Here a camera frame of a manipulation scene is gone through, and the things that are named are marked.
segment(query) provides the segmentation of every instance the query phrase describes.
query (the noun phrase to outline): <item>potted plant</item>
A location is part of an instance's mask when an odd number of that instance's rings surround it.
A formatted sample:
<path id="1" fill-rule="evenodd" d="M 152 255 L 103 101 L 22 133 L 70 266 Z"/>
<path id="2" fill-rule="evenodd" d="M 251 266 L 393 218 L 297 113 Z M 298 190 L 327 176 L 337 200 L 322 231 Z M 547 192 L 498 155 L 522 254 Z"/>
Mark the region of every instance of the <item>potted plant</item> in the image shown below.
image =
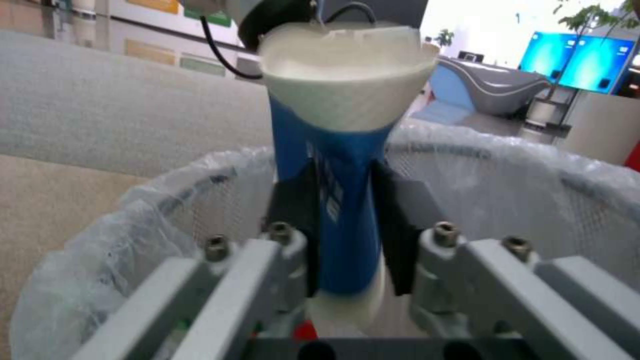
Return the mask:
<path id="1" fill-rule="evenodd" d="M 453 42 L 454 33 L 448 29 L 440 30 L 438 36 L 434 39 L 436 43 L 443 49 L 445 46 L 451 46 Z"/>

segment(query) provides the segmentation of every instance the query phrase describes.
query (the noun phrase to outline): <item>monitor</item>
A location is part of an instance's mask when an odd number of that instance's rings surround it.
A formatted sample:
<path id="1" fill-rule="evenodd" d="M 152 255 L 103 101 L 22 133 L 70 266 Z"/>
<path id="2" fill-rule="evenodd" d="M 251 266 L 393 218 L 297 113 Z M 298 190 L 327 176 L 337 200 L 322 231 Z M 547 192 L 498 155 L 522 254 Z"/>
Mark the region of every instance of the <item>monitor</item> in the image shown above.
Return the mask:
<path id="1" fill-rule="evenodd" d="M 608 94 L 633 48 L 632 40 L 582 37 L 560 79 L 560 85 Z"/>
<path id="2" fill-rule="evenodd" d="M 571 56 L 575 39 L 574 34 L 535 32 L 518 69 L 555 81 Z"/>

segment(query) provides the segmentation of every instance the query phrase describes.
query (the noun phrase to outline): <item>gray curved structure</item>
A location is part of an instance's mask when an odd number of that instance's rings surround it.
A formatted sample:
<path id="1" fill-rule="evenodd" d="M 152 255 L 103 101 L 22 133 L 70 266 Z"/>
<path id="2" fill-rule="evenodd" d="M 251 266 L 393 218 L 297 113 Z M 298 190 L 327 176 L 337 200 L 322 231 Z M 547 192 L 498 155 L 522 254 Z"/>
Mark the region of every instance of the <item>gray curved structure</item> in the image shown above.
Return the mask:
<path id="1" fill-rule="evenodd" d="M 431 76 L 436 98 L 471 111 L 508 115 L 550 86 L 545 76 L 444 56 Z"/>

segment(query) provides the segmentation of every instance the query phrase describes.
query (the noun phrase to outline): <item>trash can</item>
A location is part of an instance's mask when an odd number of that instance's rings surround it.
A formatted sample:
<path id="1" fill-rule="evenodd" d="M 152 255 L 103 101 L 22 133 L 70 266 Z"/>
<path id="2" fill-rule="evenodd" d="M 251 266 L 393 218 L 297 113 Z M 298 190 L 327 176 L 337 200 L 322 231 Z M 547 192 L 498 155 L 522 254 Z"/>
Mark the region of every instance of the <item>trash can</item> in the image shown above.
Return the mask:
<path id="1" fill-rule="evenodd" d="M 640 291 L 640 174 L 633 170 L 413 122 L 394 130 L 385 156 L 427 186 L 467 239 L 521 236 L 542 258 L 582 255 Z M 167 257 L 201 257 L 215 234 L 240 245 L 256 236 L 274 179 L 272 150 L 247 149 L 208 154 L 129 190 L 119 211 L 35 268 L 13 313 L 13 358 L 68 359 Z M 408 297 L 389 288 L 362 334 L 419 333 L 406 316 Z"/>

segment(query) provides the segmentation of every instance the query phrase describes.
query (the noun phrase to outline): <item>leaves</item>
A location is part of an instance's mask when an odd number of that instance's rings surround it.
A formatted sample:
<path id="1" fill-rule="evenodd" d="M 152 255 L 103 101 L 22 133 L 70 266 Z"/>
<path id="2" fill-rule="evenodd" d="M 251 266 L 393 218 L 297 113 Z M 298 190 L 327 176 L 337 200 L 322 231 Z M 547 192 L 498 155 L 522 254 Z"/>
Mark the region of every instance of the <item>leaves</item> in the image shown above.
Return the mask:
<path id="1" fill-rule="evenodd" d="M 560 5 L 554 10 L 554 14 L 562 7 L 562 3 L 567 0 L 559 0 Z M 602 26 L 610 26 L 612 29 L 616 26 L 625 29 L 633 29 L 640 26 L 640 22 L 634 16 L 628 17 L 633 14 L 632 0 L 625 0 L 621 7 L 624 15 L 615 16 L 600 7 L 599 4 L 587 6 L 578 11 L 573 16 L 565 16 L 558 21 L 558 24 L 565 24 L 569 30 L 575 31 L 578 34 L 583 34 L 588 29 L 596 29 Z"/>
<path id="2" fill-rule="evenodd" d="M 442 29 L 440 30 L 438 37 L 436 37 L 434 40 L 436 40 L 440 47 L 450 46 L 453 40 L 453 36 L 453 32 L 449 31 L 448 29 Z"/>

